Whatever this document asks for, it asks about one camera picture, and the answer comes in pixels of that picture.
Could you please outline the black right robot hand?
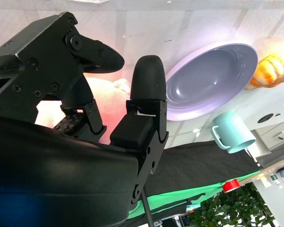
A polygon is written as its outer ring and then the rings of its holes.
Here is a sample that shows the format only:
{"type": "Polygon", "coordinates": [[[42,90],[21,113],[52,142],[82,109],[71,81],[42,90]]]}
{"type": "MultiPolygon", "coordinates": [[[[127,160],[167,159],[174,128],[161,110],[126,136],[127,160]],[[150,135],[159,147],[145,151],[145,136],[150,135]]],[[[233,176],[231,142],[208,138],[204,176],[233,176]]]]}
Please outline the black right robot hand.
{"type": "Polygon", "coordinates": [[[115,227],[154,173],[169,133],[161,59],[141,57],[126,115],[106,132],[84,73],[124,65],[63,12],[0,47],[0,227],[115,227]]]}

